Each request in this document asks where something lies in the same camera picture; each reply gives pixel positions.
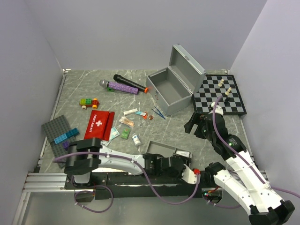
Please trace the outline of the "white blue instruction packet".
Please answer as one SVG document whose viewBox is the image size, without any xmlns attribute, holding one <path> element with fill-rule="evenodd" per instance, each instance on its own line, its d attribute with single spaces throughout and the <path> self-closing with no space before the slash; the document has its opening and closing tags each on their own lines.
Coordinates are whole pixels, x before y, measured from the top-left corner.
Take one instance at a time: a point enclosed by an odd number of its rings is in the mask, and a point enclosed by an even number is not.
<svg viewBox="0 0 300 225">
<path fill-rule="evenodd" d="M 184 151 L 184 150 L 176 150 L 175 152 L 177 155 L 186 157 L 186 158 L 192 158 L 192 153 L 189 151 Z"/>
</svg>

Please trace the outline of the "light blue gauze packet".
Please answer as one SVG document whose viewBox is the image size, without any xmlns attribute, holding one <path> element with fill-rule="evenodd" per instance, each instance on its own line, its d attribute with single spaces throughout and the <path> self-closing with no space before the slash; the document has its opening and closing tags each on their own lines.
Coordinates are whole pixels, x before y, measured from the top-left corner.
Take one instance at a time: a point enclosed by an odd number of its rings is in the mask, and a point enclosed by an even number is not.
<svg viewBox="0 0 300 225">
<path fill-rule="evenodd" d="M 112 127 L 111 132 L 110 132 L 110 136 L 109 136 L 109 140 L 108 141 L 102 141 L 103 145 L 104 146 L 108 146 L 111 143 L 111 141 L 114 138 L 118 137 L 119 135 L 120 135 L 120 133 L 117 130 L 117 128 L 116 127 Z"/>
</svg>

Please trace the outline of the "cotton swabs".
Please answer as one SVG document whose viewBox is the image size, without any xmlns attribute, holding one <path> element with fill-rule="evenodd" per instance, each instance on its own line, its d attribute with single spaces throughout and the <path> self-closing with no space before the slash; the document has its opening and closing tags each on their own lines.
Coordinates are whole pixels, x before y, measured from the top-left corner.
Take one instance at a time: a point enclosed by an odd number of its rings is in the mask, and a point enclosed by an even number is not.
<svg viewBox="0 0 300 225">
<path fill-rule="evenodd" d="M 119 122 L 122 123 L 122 124 L 125 124 L 131 128 L 134 128 L 134 122 L 132 120 L 129 120 L 127 117 L 125 116 L 122 116 L 120 119 L 119 119 Z"/>
</svg>

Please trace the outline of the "red first aid pouch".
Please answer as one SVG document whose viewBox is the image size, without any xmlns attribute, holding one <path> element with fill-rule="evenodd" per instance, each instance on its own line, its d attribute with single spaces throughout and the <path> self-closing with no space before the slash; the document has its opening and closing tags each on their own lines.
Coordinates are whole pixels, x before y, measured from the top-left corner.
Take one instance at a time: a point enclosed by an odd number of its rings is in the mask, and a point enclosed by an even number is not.
<svg viewBox="0 0 300 225">
<path fill-rule="evenodd" d="M 84 139 L 98 138 L 108 141 L 115 112 L 92 110 Z"/>
</svg>

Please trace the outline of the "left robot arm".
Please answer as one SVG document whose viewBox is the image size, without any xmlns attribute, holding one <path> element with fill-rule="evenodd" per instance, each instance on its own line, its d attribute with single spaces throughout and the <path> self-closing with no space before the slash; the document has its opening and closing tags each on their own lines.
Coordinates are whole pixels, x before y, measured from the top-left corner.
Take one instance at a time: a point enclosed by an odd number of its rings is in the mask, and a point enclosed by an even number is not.
<svg viewBox="0 0 300 225">
<path fill-rule="evenodd" d="M 189 168 L 190 157 L 173 153 L 164 157 L 157 153 L 131 155 L 107 148 L 98 138 L 70 143 L 64 173 L 73 176 L 81 188 L 92 184 L 91 172 L 98 168 L 122 170 L 131 175 L 147 173 L 149 177 L 167 176 L 195 184 L 197 176 Z"/>
</svg>

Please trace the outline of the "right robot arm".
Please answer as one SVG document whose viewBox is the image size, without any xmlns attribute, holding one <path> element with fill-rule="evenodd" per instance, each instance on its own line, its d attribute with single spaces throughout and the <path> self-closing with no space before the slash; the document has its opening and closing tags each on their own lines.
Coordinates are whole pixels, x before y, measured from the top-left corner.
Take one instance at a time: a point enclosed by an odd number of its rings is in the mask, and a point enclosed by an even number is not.
<svg viewBox="0 0 300 225">
<path fill-rule="evenodd" d="M 205 168 L 204 180 L 210 186 L 218 186 L 230 194 L 248 214 L 253 225 L 282 225 L 295 210 L 291 201 L 285 201 L 263 177 L 253 162 L 244 143 L 228 132 L 220 106 L 212 103 L 208 114 L 193 112 L 185 124 L 185 132 L 208 140 L 214 151 L 238 175 L 236 180 L 219 162 Z"/>
</svg>

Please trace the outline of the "green medicine box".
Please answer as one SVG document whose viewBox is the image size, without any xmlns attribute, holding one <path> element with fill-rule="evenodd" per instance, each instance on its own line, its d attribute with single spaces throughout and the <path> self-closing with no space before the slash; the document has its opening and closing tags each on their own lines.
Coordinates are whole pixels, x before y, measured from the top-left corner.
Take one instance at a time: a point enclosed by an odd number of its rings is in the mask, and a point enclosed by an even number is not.
<svg viewBox="0 0 300 225">
<path fill-rule="evenodd" d="M 128 136 L 129 136 L 129 134 L 130 134 L 130 131 L 131 131 L 131 129 L 129 129 L 129 128 L 123 129 L 123 131 L 122 131 L 120 137 L 121 137 L 122 139 L 126 139 L 126 140 L 127 140 L 127 139 L 128 139 Z"/>
</svg>

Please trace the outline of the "grey plastic divided tray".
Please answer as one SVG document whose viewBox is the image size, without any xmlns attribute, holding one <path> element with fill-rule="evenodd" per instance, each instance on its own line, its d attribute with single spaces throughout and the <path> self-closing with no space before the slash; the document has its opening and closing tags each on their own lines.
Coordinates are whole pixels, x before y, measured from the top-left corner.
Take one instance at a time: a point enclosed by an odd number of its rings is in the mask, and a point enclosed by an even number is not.
<svg viewBox="0 0 300 225">
<path fill-rule="evenodd" d="M 180 148 L 173 147 L 168 144 L 156 142 L 156 141 L 149 141 L 149 144 L 147 146 L 147 153 L 150 154 L 159 154 L 165 158 L 173 156 L 173 154 L 176 154 L 176 150 L 183 150 Z M 188 158 L 187 165 L 190 165 L 192 162 L 192 158 Z"/>
</svg>

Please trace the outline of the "black chess piece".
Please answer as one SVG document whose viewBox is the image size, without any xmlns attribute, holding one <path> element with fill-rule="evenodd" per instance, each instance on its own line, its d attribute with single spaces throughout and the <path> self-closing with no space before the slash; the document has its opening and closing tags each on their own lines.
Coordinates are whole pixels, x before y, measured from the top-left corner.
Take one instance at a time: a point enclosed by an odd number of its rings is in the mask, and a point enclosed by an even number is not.
<svg viewBox="0 0 300 225">
<path fill-rule="evenodd" d="M 227 98 L 224 100 L 224 103 L 225 103 L 225 104 L 229 103 L 229 99 L 230 99 L 230 98 L 227 97 Z"/>
</svg>

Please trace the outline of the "cream chess pawn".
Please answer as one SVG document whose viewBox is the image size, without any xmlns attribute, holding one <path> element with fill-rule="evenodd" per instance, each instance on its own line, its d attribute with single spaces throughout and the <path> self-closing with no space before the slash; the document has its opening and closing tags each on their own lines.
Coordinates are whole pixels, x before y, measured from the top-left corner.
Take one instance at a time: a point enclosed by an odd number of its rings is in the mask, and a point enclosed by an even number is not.
<svg viewBox="0 0 300 225">
<path fill-rule="evenodd" d="M 229 96 L 229 95 L 230 95 L 230 93 L 231 93 L 231 90 L 232 90 L 232 88 L 231 88 L 231 87 L 229 87 L 229 88 L 227 89 L 227 91 L 225 92 L 225 95 L 226 95 L 226 96 Z"/>
</svg>

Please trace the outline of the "chess board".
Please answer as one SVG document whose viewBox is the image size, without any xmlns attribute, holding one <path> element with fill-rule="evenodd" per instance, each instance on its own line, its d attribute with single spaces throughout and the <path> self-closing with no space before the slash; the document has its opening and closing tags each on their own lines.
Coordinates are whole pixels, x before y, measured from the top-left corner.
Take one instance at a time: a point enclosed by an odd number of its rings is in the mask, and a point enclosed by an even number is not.
<svg viewBox="0 0 300 225">
<path fill-rule="evenodd" d="M 221 79 L 224 79 L 224 85 L 218 87 L 218 83 Z M 232 90 L 230 95 L 226 96 L 225 92 L 229 87 L 231 87 Z M 218 105 L 222 107 L 225 115 L 242 116 L 247 114 L 233 75 L 206 75 L 199 91 L 192 96 L 194 111 L 201 114 L 208 114 L 211 111 L 211 103 L 216 101 L 219 96 L 222 96 L 222 99 L 219 100 Z M 227 104 L 224 103 L 226 98 L 230 98 Z"/>
</svg>

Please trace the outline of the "cream chess piece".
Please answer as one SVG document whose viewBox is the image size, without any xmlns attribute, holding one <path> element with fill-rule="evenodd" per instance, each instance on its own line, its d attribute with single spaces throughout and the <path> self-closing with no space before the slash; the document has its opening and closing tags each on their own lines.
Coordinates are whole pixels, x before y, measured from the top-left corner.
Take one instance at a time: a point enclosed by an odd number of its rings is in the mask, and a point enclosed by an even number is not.
<svg viewBox="0 0 300 225">
<path fill-rule="evenodd" d="M 221 79 L 221 81 L 218 83 L 218 87 L 222 87 L 224 85 L 224 79 Z"/>
</svg>

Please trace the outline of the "blue plastic tweezers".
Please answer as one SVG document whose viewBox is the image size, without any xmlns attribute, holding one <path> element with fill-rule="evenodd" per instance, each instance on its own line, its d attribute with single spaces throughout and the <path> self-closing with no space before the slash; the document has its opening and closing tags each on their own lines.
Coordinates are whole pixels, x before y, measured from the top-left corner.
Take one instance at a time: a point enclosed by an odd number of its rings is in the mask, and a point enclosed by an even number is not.
<svg viewBox="0 0 300 225">
<path fill-rule="evenodd" d="M 158 116 L 160 116 L 161 118 L 163 118 L 165 120 L 164 115 L 161 113 L 161 111 L 155 106 L 155 109 L 151 109 L 155 114 L 157 114 Z"/>
</svg>

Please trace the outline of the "grey metal storage box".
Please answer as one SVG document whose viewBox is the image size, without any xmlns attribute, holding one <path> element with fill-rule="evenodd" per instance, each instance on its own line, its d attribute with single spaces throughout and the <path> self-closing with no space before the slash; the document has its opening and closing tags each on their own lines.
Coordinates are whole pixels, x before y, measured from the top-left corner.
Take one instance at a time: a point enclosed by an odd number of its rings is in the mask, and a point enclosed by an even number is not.
<svg viewBox="0 0 300 225">
<path fill-rule="evenodd" d="M 205 69 L 176 44 L 172 46 L 168 67 L 148 75 L 146 85 L 158 106 L 170 116 L 191 104 L 205 76 Z"/>
</svg>

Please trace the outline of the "blue white small sachet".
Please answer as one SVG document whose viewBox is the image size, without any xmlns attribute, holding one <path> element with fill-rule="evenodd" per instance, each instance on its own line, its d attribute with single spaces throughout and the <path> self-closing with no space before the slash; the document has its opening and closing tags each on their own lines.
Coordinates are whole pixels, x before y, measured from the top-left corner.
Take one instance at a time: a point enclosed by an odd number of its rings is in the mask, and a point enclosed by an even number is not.
<svg viewBox="0 0 300 225">
<path fill-rule="evenodd" d="M 135 114 L 141 115 L 141 116 L 144 116 L 144 115 L 145 115 L 145 113 L 144 113 L 144 112 L 141 112 L 141 111 L 137 111 L 137 112 L 135 112 Z"/>
</svg>

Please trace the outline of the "white rolled bandage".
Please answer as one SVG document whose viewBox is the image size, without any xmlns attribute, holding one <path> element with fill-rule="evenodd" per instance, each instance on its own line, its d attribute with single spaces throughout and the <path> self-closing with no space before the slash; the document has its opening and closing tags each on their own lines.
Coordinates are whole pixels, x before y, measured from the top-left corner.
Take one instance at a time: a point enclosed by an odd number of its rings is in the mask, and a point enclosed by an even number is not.
<svg viewBox="0 0 300 225">
<path fill-rule="evenodd" d="M 124 114 L 124 116 L 126 116 L 126 115 L 129 115 L 129 114 L 135 113 L 137 111 L 138 111 L 138 109 L 135 108 L 135 109 L 124 111 L 123 114 Z"/>
</svg>

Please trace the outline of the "green toy brick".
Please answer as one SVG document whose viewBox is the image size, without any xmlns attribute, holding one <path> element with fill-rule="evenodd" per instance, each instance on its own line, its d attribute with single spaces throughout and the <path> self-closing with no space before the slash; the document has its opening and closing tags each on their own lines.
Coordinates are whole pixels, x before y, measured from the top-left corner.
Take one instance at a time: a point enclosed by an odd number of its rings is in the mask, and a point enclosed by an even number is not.
<svg viewBox="0 0 300 225">
<path fill-rule="evenodd" d="M 109 88 L 109 87 L 107 87 L 106 89 L 107 89 L 108 92 L 114 92 L 115 91 L 114 89 Z"/>
</svg>

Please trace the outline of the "purple glitter microphone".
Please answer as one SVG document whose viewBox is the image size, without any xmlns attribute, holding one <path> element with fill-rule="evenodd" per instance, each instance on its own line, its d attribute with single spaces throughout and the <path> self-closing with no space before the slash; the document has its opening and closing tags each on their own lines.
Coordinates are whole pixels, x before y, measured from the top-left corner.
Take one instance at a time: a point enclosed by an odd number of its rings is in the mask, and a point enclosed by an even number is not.
<svg viewBox="0 0 300 225">
<path fill-rule="evenodd" d="M 126 93 L 138 94 L 137 88 L 127 86 L 125 84 L 118 83 L 118 82 L 110 82 L 107 80 L 100 80 L 99 85 L 102 87 L 105 87 L 105 88 L 110 88 L 110 89 L 114 89 L 114 90 L 118 90 L 118 91 L 122 91 L 122 92 L 126 92 Z"/>
</svg>

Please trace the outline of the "black microphone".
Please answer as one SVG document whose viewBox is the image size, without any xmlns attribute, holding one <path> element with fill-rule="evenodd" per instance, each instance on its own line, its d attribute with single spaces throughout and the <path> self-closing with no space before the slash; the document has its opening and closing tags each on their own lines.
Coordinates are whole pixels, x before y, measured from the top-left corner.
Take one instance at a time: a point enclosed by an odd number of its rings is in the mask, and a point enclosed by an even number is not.
<svg viewBox="0 0 300 225">
<path fill-rule="evenodd" d="M 129 79 L 127 79 L 127 78 L 121 76 L 121 75 L 118 75 L 118 74 L 115 74 L 115 75 L 113 76 L 113 79 L 114 79 L 116 82 L 118 82 L 118 83 L 122 83 L 122 84 L 125 84 L 125 85 L 127 85 L 127 86 L 137 88 L 139 91 L 142 91 L 142 92 L 144 92 L 144 93 L 147 93 L 148 90 L 149 90 L 147 87 L 144 87 L 144 86 L 142 86 L 142 85 L 140 85 L 140 84 L 138 84 L 138 83 L 135 83 L 135 82 L 133 82 L 133 81 L 131 81 L 131 80 L 129 80 Z"/>
</svg>

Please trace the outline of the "blue toy brick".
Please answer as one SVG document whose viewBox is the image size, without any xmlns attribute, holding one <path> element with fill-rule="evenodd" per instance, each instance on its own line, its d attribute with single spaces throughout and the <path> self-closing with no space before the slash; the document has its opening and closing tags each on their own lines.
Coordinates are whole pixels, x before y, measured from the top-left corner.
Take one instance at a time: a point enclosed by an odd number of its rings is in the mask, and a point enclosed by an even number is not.
<svg viewBox="0 0 300 225">
<path fill-rule="evenodd" d="M 79 130 L 77 128 L 74 128 L 74 129 L 72 129 L 72 130 L 70 130 L 70 131 L 68 131 L 66 133 L 63 133 L 62 135 L 56 137 L 54 139 L 54 142 L 55 142 L 55 144 L 58 144 L 58 143 L 61 143 L 64 140 L 66 140 L 66 139 L 68 139 L 68 138 L 70 138 L 72 136 L 77 136 L 78 134 L 79 134 Z"/>
</svg>

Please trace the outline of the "toy brick car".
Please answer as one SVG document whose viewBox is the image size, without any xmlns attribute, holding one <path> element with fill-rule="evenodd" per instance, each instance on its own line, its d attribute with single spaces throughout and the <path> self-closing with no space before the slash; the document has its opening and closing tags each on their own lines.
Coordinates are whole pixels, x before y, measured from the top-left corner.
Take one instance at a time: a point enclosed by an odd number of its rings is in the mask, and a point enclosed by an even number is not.
<svg viewBox="0 0 300 225">
<path fill-rule="evenodd" d="M 92 109 L 97 109 L 100 102 L 97 98 L 82 98 L 80 99 L 79 106 L 86 110 L 87 108 L 91 107 Z"/>
</svg>

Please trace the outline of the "purple toy brick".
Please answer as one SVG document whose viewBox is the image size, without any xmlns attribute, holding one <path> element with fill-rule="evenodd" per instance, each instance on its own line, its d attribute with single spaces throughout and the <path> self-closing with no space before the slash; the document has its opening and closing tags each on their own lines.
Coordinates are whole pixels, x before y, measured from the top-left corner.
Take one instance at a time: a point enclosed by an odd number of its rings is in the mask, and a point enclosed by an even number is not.
<svg viewBox="0 0 300 225">
<path fill-rule="evenodd" d="M 62 142 L 62 147 L 63 147 L 63 149 L 66 150 L 66 151 L 68 150 L 69 145 L 70 145 L 70 142 L 69 142 L 69 141 L 64 141 L 64 142 Z"/>
</svg>

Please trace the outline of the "grey brick baseplate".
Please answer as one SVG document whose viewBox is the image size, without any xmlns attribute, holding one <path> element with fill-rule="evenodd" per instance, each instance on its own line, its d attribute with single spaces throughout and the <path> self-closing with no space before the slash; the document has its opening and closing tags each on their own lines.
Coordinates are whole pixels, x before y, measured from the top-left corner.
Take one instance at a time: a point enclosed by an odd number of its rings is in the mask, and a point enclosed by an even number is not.
<svg viewBox="0 0 300 225">
<path fill-rule="evenodd" d="M 64 115 L 43 124 L 42 129 L 55 158 L 66 155 L 68 145 L 79 135 L 78 128 L 72 129 Z"/>
</svg>

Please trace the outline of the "black mounting base rail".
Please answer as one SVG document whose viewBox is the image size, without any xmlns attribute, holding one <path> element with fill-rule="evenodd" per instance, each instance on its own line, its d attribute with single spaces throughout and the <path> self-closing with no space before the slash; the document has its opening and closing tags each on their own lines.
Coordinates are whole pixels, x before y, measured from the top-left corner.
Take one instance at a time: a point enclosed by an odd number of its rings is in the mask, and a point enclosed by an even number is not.
<svg viewBox="0 0 300 225">
<path fill-rule="evenodd" d="M 154 189 L 161 197 L 191 196 L 195 184 L 188 184 L 181 179 L 160 176 L 150 178 Z M 93 172 L 87 184 L 76 183 L 67 176 L 64 188 L 66 190 L 96 190 L 96 199 L 109 199 L 111 194 L 115 198 L 155 197 L 144 175 L 130 175 L 127 172 Z"/>
</svg>

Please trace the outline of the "orange handled scissors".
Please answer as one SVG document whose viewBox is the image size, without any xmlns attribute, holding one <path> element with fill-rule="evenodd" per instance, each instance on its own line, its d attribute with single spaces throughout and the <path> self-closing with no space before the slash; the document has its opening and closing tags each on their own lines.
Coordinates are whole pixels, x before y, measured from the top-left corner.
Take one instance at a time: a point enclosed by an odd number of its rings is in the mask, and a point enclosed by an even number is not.
<svg viewBox="0 0 300 225">
<path fill-rule="evenodd" d="M 148 118 L 148 113 L 147 112 L 144 112 L 145 115 L 143 116 L 143 118 L 146 120 Z"/>
</svg>

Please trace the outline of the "aluminium frame rail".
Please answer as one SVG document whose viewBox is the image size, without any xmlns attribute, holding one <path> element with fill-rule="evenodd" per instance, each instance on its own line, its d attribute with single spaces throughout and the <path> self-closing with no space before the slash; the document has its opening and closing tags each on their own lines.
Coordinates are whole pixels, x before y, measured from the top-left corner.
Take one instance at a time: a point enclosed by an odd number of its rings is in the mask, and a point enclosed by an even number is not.
<svg viewBox="0 0 300 225">
<path fill-rule="evenodd" d="M 65 191 L 67 176 L 64 173 L 28 173 L 23 192 Z"/>
</svg>

